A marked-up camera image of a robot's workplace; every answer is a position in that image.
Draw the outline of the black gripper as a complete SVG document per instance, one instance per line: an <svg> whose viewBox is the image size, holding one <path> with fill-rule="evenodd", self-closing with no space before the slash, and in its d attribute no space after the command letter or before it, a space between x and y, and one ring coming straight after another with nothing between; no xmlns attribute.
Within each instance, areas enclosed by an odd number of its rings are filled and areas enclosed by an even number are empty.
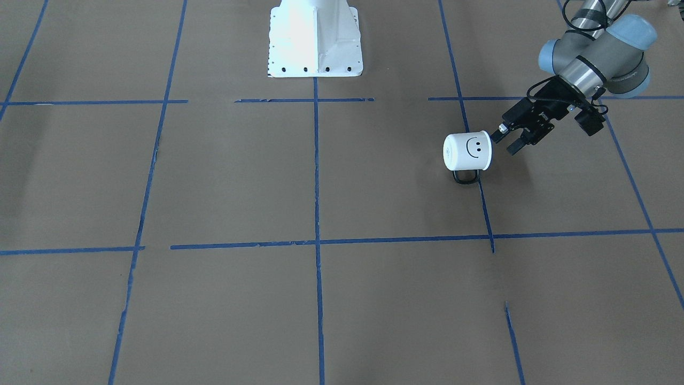
<svg viewBox="0 0 684 385"><path fill-rule="evenodd" d="M521 135L506 148L516 155L527 145L535 145L553 129L552 120L562 120L570 107L580 107L584 98L562 78L547 78L528 89L527 95L502 115L502 124L489 134L498 144L511 132L520 129Z"/></svg>

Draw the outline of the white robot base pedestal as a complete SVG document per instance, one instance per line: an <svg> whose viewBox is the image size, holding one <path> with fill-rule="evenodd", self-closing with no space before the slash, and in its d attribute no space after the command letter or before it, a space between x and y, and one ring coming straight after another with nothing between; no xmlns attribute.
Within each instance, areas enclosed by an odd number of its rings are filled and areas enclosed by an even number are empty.
<svg viewBox="0 0 684 385"><path fill-rule="evenodd" d="M271 78L362 75L359 12L347 1L281 1L269 22Z"/></svg>

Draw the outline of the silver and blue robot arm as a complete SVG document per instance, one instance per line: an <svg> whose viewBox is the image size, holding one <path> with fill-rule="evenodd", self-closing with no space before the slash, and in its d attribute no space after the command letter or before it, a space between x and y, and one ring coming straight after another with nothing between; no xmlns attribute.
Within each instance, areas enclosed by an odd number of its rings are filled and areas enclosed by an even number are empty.
<svg viewBox="0 0 684 385"><path fill-rule="evenodd" d="M515 155L535 145L554 129L554 120L577 110L575 121L588 135L603 129L608 107L598 103L604 93L637 97L650 85L647 50L657 32L643 17L627 14L628 1L585 1L572 18L565 17L563 36L544 44L538 66L549 78L532 85L524 98L502 115L491 133L500 142L520 130L507 147Z"/></svg>

